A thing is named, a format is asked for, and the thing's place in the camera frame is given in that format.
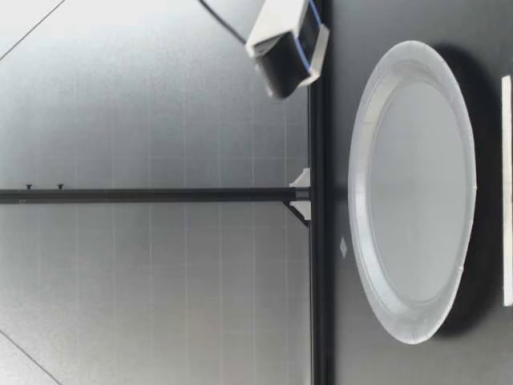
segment white strip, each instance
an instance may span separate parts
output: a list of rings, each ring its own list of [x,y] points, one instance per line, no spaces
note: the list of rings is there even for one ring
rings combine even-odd
[[[503,78],[503,257],[504,305],[513,306],[513,159],[511,154],[511,77]]]

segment grout line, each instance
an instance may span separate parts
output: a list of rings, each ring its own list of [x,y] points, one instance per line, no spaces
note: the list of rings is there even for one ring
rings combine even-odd
[[[186,384],[191,379],[191,347],[189,330],[189,255],[188,255],[188,216],[187,205],[184,205],[184,253],[185,253],[185,350],[186,350]]]
[[[82,368],[82,360],[80,355],[80,252],[79,252],[79,208],[75,207],[75,325],[76,325],[76,360],[77,368]],[[82,383],[82,378],[77,378],[77,385]]]
[[[111,208],[112,215],[112,289],[113,289],[113,319],[114,319],[114,344],[115,344],[115,359],[114,359],[114,383],[118,384],[118,359],[119,359],[119,345],[118,345],[118,313],[117,313],[117,287],[116,287],[116,257],[117,257],[117,248],[116,248],[116,219],[115,219],[115,206]]]
[[[253,263],[253,266],[252,266],[252,269],[253,269],[253,298],[252,298],[252,301],[253,301],[253,304],[252,304],[252,318],[253,318],[253,322],[252,322],[252,350],[253,350],[253,360],[252,360],[252,368],[253,368],[253,371],[252,371],[252,385],[256,385],[257,384],[257,245],[256,245],[256,236],[257,236],[257,231],[255,229],[255,204],[252,203],[252,263]]]
[[[150,247],[149,247],[149,253],[150,253],[150,360],[151,360],[151,366],[150,366],[150,376],[151,380],[150,383],[155,383],[155,370],[154,370],[154,363],[155,363],[155,296],[153,293],[153,228],[152,228],[152,222],[153,222],[153,205],[149,205],[148,207],[148,236],[150,241]]]
[[[285,216],[285,321],[287,322],[285,328],[285,370],[287,373],[287,385],[289,385],[289,217],[287,214],[286,210],[283,209],[283,215]]]
[[[254,79],[254,76],[251,77],[251,185],[255,186],[255,79]]]
[[[219,384],[224,383],[224,313],[223,313],[223,237],[221,232],[221,203],[218,207],[218,224],[219,224],[219,307],[220,307],[220,354],[219,354]]]

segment dark table surface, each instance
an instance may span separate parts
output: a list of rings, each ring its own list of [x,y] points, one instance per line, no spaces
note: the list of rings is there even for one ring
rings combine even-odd
[[[499,223],[490,223],[488,249],[490,295],[461,330],[438,334],[419,346],[396,342],[374,317],[357,274],[344,191],[354,117],[375,64],[394,44],[420,40],[444,52],[458,52],[458,65],[472,67],[474,104],[489,108],[481,119],[476,148],[496,152],[500,145],[501,77],[513,74],[513,2],[511,0],[328,0],[326,21],[333,30],[325,71],[330,203],[334,204],[329,257],[333,258],[333,375],[337,385],[497,384],[513,382],[513,313],[502,307]],[[487,167],[498,174],[497,156]],[[482,183],[489,201],[500,201],[496,181]],[[341,237],[349,245],[345,258]]]

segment gray tile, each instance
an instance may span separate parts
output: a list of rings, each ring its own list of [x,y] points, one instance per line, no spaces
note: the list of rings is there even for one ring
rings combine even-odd
[[[151,156],[183,158],[185,133],[177,116],[165,116],[159,124],[151,126]]]
[[[185,122],[186,129],[190,126],[196,125],[200,127],[219,127],[220,118],[220,103],[219,96],[216,92],[207,87],[211,87],[204,82],[200,77],[191,79],[196,81],[196,84],[188,84],[185,92]]]
[[[309,296],[295,295],[289,292],[287,297],[287,327],[291,329],[309,329],[310,300]]]
[[[148,157],[149,132],[137,124],[116,125],[113,129],[113,155],[116,157]]]
[[[287,363],[258,363],[255,381],[255,385],[287,383]]]
[[[220,129],[223,157],[248,158],[252,155],[253,125],[244,121],[224,121]]]
[[[75,269],[42,265],[40,298],[42,306],[73,306],[78,297]]]
[[[78,245],[75,232],[44,233],[40,237],[40,253],[42,268],[71,269],[77,261]]]
[[[223,187],[251,187],[253,184],[251,159],[223,159],[221,185]]]
[[[154,303],[151,307],[155,351],[184,351],[187,343],[187,303],[185,296],[173,303]]]
[[[222,78],[221,119],[240,123],[251,122],[252,94],[248,90],[251,89],[251,78],[249,75],[252,68],[247,67],[243,69],[244,64],[236,63],[236,60],[234,60],[233,64],[227,76]]]
[[[188,159],[185,180],[188,188],[219,187],[219,160],[217,158]]]
[[[41,309],[40,327],[44,333],[39,344],[40,357],[51,357],[50,371],[62,381],[73,383],[77,375],[78,315],[74,306],[52,306]]]
[[[252,297],[253,274],[252,262],[228,262],[222,264],[223,297]]]
[[[88,306],[79,311],[78,344],[81,369],[97,383],[115,371],[115,315],[111,306]]]
[[[269,98],[264,87],[260,87],[261,81],[253,91],[254,120],[259,124],[284,124],[285,103],[281,100]]]
[[[257,229],[255,258],[259,262],[285,260],[285,229]]]
[[[0,159],[0,186],[25,188],[37,181],[37,165],[33,156]]]
[[[62,156],[73,158],[77,145],[74,119],[71,113],[58,114],[48,111],[48,115],[36,123],[34,130],[37,154],[41,158]]]
[[[174,358],[158,363],[151,369],[154,385],[182,385],[187,383],[187,360]]]
[[[287,228],[287,259],[289,261],[309,260],[309,232],[306,227],[289,226]]]
[[[3,117],[2,129],[0,129],[0,150],[6,158],[19,158],[22,155],[33,156],[36,153],[37,139],[34,129],[29,127],[26,117],[16,116],[12,112],[10,116]]]
[[[251,333],[252,328],[252,298],[223,297],[223,331]]]
[[[253,334],[234,333],[223,337],[223,379],[225,385],[252,384]]]
[[[312,374],[310,370],[310,361],[289,362],[288,365],[289,383],[311,383]]]
[[[294,182],[301,175],[303,169],[308,168],[308,158],[306,156],[303,158],[287,158],[285,163],[287,166],[285,175],[287,183]]]
[[[118,304],[150,303],[149,236],[123,231],[116,238],[115,296]]]
[[[152,188],[185,187],[185,160],[155,158],[151,159]]]
[[[219,235],[218,229],[188,230],[188,261],[190,263],[219,263]]]
[[[255,327],[258,330],[287,327],[287,299],[281,294],[271,294],[255,299]]]
[[[256,296],[285,296],[285,262],[256,262]]]
[[[73,157],[39,158],[37,166],[38,179],[35,184],[38,188],[57,188],[57,184],[64,184],[64,188],[76,186]]]
[[[151,367],[151,312],[147,306],[132,306],[116,310],[117,373],[122,383],[136,379],[149,381],[145,371]]]
[[[285,129],[283,125],[255,124],[255,156],[285,157]]]
[[[221,225],[224,228],[250,228],[252,226],[251,203],[223,203]]]
[[[288,359],[286,330],[257,330],[255,360],[259,363],[285,363]]]
[[[116,205],[114,208],[115,226],[120,230],[148,231],[150,206],[138,204]]]
[[[47,232],[73,232],[76,224],[76,207],[72,205],[42,205],[39,207],[39,228]]]
[[[110,188],[112,179],[112,160],[110,158],[77,160],[77,188]]]
[[[146,188],[149,186],[149,159],[147,156],[114,158],[114,188]]]
[[[285,161],[283,159],[255,159],[255,187],[283,187]]]
[[[307,159],[308,128],[305,125],[288,125],[285,140],[287,142],[287,158]]]
[[[308,123],[308,88],[300,88],[287,98],[285,112],[288,124],[301,124],[306,127]]]
[[[187,225],[190,229],[217,228],[220,206],[217,203],[187,205]]]
[[[254,205],[256,227],[281,229],[285,226],[287,208],[282,203],[255,203]]]
[[[79,271],[79,301],[81,306],[114,305],[114,266],[83,267]]]
[[[212,120],[209,124],[188,124],[185,129],[187,158],[214,158],[219,152],[219,124]]]
[[[114,206],[112,205],[78,205],[79,232],[107,231],[112,229]]]
[[[220,264],[196,263],[188,267],[188,295],[190,298],[211,298],[220,295]]]
[[[151,263],[154,269],[183,265],[185,259],[185,232],[178,229],[151,231]]]
[[[4,205],[0,207],[0,228],[4,232],[31,232],[37,229],[38,207]]]
[[[310,357],[310,336],[308,327],[287,329],[288,360],[296,363],[307,363]]]
[[[179,203],[151,205],[151,226],[157,229],[182,229],[185,226],[185,205]]]
[[[219,349],[220,298],[189,298],[188,337],[191,349]]]
[[[151,272],[153,302],[156,306],[165,307],[185,314],[182,306],[187,297],[187,269],[185,266],[165,266]]]
[[[251,229],[222,229],[221,243],[223,262],[251,262],[253,260],[253,231]]]
[[[82,231],[78,238],[78,263],[80,269],[104,269],[114,261],[114,238],[112,231]]]
[[[191,358],[196,370],[189,375],[190,385],[203,385],[209,383],[211,385],[219,384],[220,382],[220,364],[219,360],[198,360],[194,357]]]
[[[309,261],[289,261],[287,263],[287,292],[291,295],[308,298],[309,291]]]
[[[3,330],[16,338],[16,342],[26,349],[30,348],[33,356],[40,356],[41,344],[41,319],[39,317],[40,309],[31,308],[4,308],[0,312],[0,323]],[[23,333],[24,330],[30,330],[30,333]]]
[[[110,159],[112,134],[108,107],[83,108],[75,126],[75,155],[81,159]]]

